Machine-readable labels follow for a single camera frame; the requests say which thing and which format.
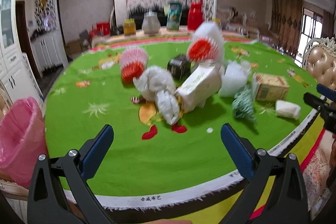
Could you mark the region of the white L-shaped foam block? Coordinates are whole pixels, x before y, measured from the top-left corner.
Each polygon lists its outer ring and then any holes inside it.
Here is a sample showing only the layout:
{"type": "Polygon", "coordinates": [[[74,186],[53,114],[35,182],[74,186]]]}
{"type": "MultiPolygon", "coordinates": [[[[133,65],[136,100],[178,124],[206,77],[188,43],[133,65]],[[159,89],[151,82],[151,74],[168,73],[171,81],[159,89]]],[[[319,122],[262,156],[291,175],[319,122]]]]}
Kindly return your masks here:
{"type": "Polygon", "coordinates": [[[225,73],[221,76],[222,85],[219,90],[220,97],[234,97],[235,94],[246,86],[251,73],[251,63],[242,60],[228,60],[225,73]]]}

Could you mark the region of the lace covered piano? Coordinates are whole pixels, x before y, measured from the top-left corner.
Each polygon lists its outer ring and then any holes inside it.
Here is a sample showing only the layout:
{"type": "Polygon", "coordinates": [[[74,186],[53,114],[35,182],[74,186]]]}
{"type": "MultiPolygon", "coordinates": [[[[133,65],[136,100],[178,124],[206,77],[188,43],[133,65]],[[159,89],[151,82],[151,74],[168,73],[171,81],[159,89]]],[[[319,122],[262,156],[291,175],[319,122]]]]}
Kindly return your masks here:
{"type": "Polygon", "coordinates": [[[180,3],[182,5],[182,15],[180,25],[187,25],[187,18],[191,3],[198,0],[126,0],[127,17],[133,18],[137,30],[142,28],[144,15],[153,11],[157,13],[161,26],[166,26],[167,15],[165,14],[165,6],[171,3],[180,3]]]}

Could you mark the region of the white ceramic teapot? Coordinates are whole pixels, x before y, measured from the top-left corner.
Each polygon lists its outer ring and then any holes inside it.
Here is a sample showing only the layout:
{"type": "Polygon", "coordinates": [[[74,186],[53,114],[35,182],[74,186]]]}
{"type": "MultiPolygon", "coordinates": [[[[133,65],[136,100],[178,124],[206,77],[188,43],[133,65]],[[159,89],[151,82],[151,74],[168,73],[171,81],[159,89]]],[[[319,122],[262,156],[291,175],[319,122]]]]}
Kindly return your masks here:
{"type": "Polygon", "coordinates": [[[159,33],[161,24],[156,12],[149,11],[144,14],[142,30],[146,35],[156,35],[159,33]]]}

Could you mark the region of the small pink foam fruit net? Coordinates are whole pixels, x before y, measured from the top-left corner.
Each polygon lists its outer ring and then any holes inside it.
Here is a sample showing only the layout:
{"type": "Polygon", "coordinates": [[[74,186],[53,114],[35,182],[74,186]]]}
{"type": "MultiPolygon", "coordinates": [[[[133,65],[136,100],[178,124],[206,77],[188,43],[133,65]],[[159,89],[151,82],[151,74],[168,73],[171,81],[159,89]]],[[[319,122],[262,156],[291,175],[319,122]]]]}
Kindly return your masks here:
{"type": "Polygon", "coordinates": [[[124,84],[131,84],[139,78],[147,66],[148,54],[143,48],[133,47],[123,51],[120,57],[121,79],[124,84]]]}

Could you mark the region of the green cartoon tablecloth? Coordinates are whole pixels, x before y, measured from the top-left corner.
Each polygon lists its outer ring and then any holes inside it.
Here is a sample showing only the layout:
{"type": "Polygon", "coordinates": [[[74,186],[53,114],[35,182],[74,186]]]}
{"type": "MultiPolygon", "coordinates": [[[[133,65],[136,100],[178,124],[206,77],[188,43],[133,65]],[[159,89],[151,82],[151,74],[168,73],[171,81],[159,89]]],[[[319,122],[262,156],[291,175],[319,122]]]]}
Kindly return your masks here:
{"type": "Polygon", "coordinates": [[[131,102],[138,91],[121,82],[118,65],[99,69],[121,49],[85,53],[58,78],[46,102],[46,142],[51,157],[80,148],[106,124],[114,142],[89,181],[101,196],[150,196],[199,185],[224,176],[235,166],[221,141],[229,123],[255,147],[270,149],[287,137],[299,121],[275,115],[268,102],[255,102],[256,123],[235,119],[232,99],[217,94],[179,121],[173,131],[158,115],[142,123],[140,106],[131,102]]]}

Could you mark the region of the pink trash bag bin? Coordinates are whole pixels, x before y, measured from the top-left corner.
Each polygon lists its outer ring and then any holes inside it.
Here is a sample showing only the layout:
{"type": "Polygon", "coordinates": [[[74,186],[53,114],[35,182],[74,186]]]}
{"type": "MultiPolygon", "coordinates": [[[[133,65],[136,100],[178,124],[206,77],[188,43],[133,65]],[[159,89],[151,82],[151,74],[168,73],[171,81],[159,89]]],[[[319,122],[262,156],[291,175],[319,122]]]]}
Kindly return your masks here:
{"type": "Polygon", "coordinates": [[[1,120],[1,171],[28,189],[41,154],[48,154],[41,108],[33,97],[17,100],[1,120]]]}

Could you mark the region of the yellow lidded jar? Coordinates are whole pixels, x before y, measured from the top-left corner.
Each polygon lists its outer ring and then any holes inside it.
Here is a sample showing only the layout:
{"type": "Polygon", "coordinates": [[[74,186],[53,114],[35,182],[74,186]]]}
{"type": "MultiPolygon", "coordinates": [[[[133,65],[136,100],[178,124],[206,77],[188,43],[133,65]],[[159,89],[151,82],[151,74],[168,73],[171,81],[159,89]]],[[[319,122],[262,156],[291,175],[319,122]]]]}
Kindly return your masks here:
{"type": "Polygon", "coordinates": [[[125,36],[131,36],[136,34],[136,25],[133,18],[124,20],[123,34],[125,36]]]}

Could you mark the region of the red thermos jug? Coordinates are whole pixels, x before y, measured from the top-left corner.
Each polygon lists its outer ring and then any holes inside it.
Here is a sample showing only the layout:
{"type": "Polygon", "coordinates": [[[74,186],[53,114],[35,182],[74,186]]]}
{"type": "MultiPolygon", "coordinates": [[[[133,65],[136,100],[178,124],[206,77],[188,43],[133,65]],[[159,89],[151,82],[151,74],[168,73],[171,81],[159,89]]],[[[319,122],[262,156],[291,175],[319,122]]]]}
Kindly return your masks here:
{"type": "Polygon", "coordinates": [[[203,23],[202,4],[200,2],[193,2],[189,8],[187,19],[188,30],[195,31],[203,23]]]}

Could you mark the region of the white printed paper bag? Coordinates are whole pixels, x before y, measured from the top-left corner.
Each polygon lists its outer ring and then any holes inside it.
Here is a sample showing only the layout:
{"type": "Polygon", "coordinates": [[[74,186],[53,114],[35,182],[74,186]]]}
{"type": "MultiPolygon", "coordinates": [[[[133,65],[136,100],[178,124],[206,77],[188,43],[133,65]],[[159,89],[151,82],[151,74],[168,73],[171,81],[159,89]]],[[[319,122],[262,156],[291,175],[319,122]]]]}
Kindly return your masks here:
{"type": "Polygon", "coordinates": [[[181,100],[182,111],[188,113],[196,107],[204,107],[207,98],[221,88],[223,73],[224,68],[219,63],[211,60],[200,63],[175,91],[175,96],[181,100]]]}

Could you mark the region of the white plastic bag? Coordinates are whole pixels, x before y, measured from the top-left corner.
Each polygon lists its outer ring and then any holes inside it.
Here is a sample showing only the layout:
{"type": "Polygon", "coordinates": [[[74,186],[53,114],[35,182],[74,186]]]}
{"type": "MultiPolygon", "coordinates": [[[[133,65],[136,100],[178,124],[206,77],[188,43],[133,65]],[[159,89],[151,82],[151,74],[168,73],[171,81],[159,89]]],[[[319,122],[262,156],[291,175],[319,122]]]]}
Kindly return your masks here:
{"type": "Polygon", "coordinates": [[[138,78],[133,77],[133,84],[144,99],[155,103],[168,125],[177,123],[180,119],[180,106],[174,95],[177,88],[167,69],[148,67],[138,78]]]}

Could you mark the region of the beige tufted chair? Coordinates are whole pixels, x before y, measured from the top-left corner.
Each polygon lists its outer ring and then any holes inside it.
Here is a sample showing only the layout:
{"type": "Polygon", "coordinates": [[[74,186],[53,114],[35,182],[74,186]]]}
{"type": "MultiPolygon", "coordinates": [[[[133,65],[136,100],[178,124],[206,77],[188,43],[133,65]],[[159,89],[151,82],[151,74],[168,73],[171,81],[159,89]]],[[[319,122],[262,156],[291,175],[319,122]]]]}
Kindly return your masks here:
{"type": "Polygon", "coordinates": [[[318,84],[335,90],[335,38],[312,38],[303,52],[302,67],[318,84]]]}

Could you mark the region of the green patterned wrapper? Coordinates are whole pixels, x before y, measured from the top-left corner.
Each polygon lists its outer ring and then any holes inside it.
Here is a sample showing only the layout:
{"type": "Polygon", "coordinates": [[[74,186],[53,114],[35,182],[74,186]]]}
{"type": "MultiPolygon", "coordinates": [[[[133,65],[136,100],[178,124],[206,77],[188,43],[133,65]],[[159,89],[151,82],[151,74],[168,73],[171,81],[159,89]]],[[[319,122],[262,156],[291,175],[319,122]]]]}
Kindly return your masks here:
{"type": "Polygon", "coordinates": [[[245,119],[252,124],[257,122],[253,107],[253,94],[250,85],[238,90],[232,102],[232,111],[235,119],[245,119]]]}

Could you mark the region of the white cabinet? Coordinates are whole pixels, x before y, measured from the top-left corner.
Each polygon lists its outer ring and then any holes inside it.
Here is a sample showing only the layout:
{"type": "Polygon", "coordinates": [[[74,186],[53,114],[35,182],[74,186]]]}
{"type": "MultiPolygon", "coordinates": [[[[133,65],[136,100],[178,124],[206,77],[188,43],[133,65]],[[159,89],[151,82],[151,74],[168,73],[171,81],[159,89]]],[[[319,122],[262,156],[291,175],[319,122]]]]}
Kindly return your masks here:
{"type": "Polygon", "coordinates": [[[1,0],[1,87],[11,103],[33,97],[43,107],[19,45],[15,0],[1,0]]]}

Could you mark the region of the black carton box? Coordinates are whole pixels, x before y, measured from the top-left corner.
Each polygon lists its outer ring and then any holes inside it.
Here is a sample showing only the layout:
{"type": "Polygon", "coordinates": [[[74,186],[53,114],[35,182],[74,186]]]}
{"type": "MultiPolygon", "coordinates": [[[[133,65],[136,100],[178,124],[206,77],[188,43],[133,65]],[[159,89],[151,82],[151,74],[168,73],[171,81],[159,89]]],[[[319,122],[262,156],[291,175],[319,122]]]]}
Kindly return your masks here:
{"type": "Polygon", "coordinates": [[[181,80],[191,73],[191,63],[186,55],[177,55],[167,63],[167,70],[176,80],[181,80]]]}

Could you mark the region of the green snack bag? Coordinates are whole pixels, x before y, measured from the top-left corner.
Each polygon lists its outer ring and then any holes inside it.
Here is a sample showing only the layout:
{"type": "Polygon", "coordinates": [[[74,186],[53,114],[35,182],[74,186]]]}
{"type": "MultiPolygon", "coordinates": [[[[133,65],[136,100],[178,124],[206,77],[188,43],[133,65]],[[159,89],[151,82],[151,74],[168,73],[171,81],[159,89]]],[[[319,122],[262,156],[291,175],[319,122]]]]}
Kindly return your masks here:
{"type": "Polygon", "coordinates": [[[171,2],[166,25],[168,31],[179,30],[181,14],[182,14],[182,5],[179,2],[171,2]]]}

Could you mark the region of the large pink foam fruit net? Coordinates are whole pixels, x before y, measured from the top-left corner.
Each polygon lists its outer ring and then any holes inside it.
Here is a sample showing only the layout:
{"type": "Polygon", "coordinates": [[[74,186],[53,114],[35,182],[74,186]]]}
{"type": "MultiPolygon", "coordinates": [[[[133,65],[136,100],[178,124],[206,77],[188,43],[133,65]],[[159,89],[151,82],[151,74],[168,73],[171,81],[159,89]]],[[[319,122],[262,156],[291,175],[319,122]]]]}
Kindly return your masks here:
{"type": "Polygon", "coordinates": [[[217,23],[203,22],[197,28],[192,36],[186,56],[188,60],[195,63],[206,60],[223,62],[224,38],[217,23]]]}

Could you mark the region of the small white foam piece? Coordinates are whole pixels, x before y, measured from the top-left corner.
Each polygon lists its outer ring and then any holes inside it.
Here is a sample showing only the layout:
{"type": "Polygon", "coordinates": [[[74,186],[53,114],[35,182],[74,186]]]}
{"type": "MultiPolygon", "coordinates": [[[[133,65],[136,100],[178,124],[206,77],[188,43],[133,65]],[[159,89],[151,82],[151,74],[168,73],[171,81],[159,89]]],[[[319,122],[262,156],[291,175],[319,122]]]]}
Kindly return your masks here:
{"type": "Polygon", "coordinates": [[[275,113],[277,117],[299,119],[301,107],[295,103],[277,100],[275,104],[275,113]]]}

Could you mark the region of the yellow cardboard box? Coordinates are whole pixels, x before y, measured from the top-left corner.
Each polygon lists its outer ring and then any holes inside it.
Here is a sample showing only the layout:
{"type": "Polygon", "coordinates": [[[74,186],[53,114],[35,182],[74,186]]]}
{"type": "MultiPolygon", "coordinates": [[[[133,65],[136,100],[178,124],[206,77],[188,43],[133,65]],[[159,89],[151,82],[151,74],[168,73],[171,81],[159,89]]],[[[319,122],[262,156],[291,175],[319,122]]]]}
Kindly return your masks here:
{"type": "Polygon", "coordinates": [[[252,93],[256,101],[285,100],[289,88],[289,84],[281,76],[265,73],[254,73],[252,76],[252,93]]]}

